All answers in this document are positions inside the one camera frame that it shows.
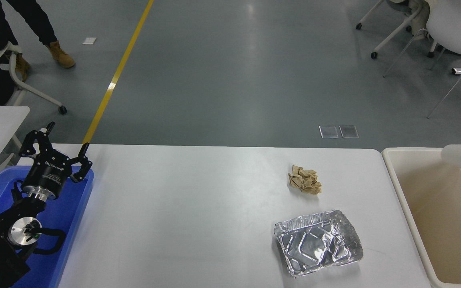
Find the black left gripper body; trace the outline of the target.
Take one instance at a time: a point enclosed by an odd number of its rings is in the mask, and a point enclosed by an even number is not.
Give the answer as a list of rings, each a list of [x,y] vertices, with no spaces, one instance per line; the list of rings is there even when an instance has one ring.
[[[59,198],[66,179],[72,173],[70,157],[59,151],[38,154],[33,166],[22,182],[22,191],[27,194],[43,194],[48,198]]]

